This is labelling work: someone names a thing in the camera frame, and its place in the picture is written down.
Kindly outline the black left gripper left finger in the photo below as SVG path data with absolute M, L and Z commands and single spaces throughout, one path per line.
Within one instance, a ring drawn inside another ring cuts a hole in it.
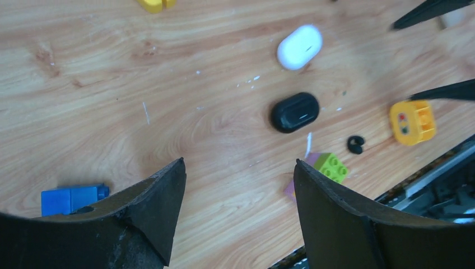
M 70 215 L 1 214 L 2 268 L 164 268 L 187 174 L 183 158 Z

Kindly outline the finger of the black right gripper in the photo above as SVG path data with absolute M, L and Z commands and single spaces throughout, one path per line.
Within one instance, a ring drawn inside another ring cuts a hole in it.
M 474 79 L 418 92 L 408 98 L 411 101 L 432 99 L 474 101 Z
M 426 0 L 391 25 L 391 30 L 402 30 L 474 4 L 471 0 Z

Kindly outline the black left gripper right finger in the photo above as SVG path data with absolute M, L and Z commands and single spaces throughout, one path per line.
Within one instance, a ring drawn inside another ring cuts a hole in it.
M 302 160 L 294 169 L 311 268 L 473 268 L 474 224 L 408 214 L 371 200 Z

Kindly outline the black earbud charging case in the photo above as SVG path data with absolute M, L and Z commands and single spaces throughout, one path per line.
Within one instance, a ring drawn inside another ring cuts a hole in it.
M 281 133 L 292 133 L 314 122 L 320 112 L 317 98 L 300 92 L 275 103 L 270 112 L 270 122 Z

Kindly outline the white earbud charging case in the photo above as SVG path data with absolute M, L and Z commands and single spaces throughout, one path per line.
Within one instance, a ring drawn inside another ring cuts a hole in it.
M 284 38 L 277 47 L 277 59 L 287 70 L 307 65 L 322 49 L 323 36 L 314 25 L 302 25 Z

